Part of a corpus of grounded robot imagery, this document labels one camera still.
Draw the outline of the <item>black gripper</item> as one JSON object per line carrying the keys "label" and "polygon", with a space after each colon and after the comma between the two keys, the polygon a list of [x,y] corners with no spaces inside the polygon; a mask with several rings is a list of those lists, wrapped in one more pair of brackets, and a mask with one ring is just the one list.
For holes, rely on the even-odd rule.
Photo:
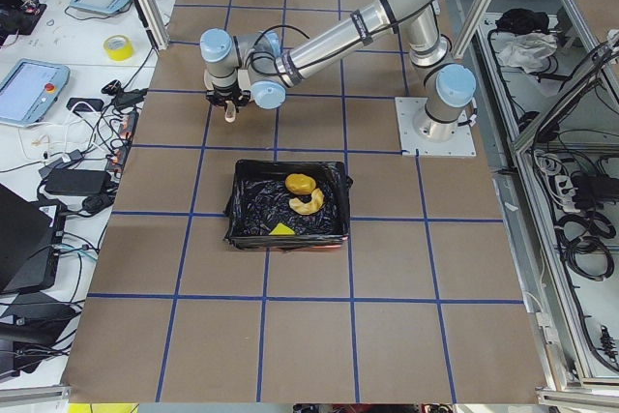
{"label": "black gripper", "polygon": [[246,106],[251,100],[251,92],[239,87],[207,89],[206,100],[210,105],[226,108],[228,103],[233,103],[237,108]]}

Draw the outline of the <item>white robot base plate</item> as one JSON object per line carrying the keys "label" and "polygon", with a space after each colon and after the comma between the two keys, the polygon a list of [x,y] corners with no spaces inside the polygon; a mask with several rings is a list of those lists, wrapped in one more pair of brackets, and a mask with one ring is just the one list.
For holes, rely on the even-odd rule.
{"label": "white robot base plate", "polygon": [[427,98],[396,97],[400,151],[408,157],[474,158],[477,155],[468,115],[437,123],[426,114]]}

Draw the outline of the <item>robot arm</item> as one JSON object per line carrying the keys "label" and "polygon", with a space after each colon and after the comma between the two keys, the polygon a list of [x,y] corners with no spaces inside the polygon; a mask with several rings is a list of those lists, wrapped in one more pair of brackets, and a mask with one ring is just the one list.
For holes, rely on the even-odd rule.
{"label": "robot arm", "polygon": [[409,59],[427,90],[423,110],[439,125],[458,121],[477,87],[473,73],[455,63],[449,40],[440,33],[434,0],[371,0],[320,35],[294,48],[280,46],[276,27],[234,36],[213,28],[200,38],[200,51],[211,87],[209,104],[221,107],[227,121],[238,109],[255,102],[275,109],[288,89],[388,35],[400,35],[409,45]]}

